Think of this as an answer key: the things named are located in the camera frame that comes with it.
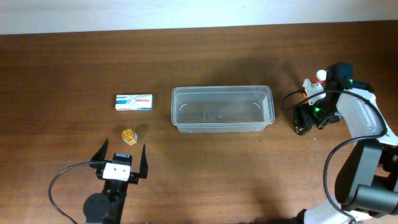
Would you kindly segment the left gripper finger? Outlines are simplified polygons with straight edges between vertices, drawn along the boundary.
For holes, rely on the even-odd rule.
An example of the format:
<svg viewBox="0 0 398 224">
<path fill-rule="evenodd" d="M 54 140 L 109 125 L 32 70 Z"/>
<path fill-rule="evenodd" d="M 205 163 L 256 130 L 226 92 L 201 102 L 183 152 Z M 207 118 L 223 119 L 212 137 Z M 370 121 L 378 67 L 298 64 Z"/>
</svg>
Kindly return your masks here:
<svg viewBox="0 0 398 224">
<path fill-rule="evenodd" d="M 108 148 L 109 140 L 106 139 L 100 149 L 91 158 L 91 162 L 103 162 L 105 160 L 106 151 Z"/>
<path fill-rule="evenodd" d="M 141 161 L 140 161 L 140 167 L 139 167 L 139 178 L 140 179 L 146 179 L 149 171 L 149 166 L 147 163 L 147 158 L 146 158 L 146 145 L 144 144 L 142 147 L 142 154 L 141 154 Z"/>
</svg>

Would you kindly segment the dark syrup bottle white cap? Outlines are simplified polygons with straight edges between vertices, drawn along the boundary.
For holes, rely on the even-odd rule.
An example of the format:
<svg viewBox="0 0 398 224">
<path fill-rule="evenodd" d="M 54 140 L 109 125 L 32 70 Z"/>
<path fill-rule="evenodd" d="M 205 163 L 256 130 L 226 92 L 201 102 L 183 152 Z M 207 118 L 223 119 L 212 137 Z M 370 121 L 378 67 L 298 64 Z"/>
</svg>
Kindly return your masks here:
<svg viewBox="0 0 398 224">
<path fill-rule="evenodd" d="M 295 132 L 300 136 L 306 135 L 310 130 L 311 130 L 310 126 L 299 126 L 299 125 L 295 126 Z"/>
</svg>

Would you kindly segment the orange tube white cap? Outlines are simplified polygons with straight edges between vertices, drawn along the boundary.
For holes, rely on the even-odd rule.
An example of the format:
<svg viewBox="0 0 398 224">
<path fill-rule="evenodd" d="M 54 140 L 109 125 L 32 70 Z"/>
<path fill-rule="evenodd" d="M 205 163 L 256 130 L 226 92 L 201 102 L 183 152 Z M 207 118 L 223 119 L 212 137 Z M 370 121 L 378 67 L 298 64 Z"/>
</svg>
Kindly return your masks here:
<svg viewBox="0 0 398 224">
<path fill-rule="evenodd" d="M 312 79 L 312 83 L 320 83 L 322 84 L 327 77 L 327 71 L 326 70 L 318 70 L 315 74 L 315 77 Z"/>
</svg>

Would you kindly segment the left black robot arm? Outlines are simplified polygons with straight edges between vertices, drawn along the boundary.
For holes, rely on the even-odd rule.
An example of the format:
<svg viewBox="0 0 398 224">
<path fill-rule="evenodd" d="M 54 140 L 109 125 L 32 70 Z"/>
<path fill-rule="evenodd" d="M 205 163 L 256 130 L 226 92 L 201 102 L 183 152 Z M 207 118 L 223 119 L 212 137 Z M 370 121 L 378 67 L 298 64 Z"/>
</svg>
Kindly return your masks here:
<svg viewBox="0 0 398 224">
<path fill-rule="evenodd" d="M 133 172 L 129 154 L 115 153 L 111 160 L 105 159 L 108 143 L 105 140 L 90 160 L 97 178 L 104 181 L 102 191 L 90 195 L 83 205 L 85 222 L 90 224 L 120 223 L 128 186 L 146 179 L 149 171 L 145 147 L 142 148 L 139 172 Z"/>
</svg>

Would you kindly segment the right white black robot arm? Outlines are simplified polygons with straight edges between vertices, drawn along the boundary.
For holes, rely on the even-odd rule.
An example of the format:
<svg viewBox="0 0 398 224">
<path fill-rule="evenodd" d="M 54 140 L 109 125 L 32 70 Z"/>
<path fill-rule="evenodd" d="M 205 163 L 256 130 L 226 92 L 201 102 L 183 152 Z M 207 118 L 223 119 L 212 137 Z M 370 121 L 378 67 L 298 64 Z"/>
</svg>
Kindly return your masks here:
<svg viewBox="0 0 398 224">
<path fill-rule="evenodd" d="M 345 120 L 350 139 L 329 153 L 323 168 L 326 200 L 302 210 L 294 223 L 362 223 L 385 215 L 397 215 L 397 136 L 381 114 L 373 88 L 353 78 L 353 66 L 335 63 L 306 79 L 298 90 L 304 100 L 291 106 L 298 135 L 312 127 Z M 335 180 L 335 192 L 328 190 L 331 158 L 354 144 Z"/>
</svg>

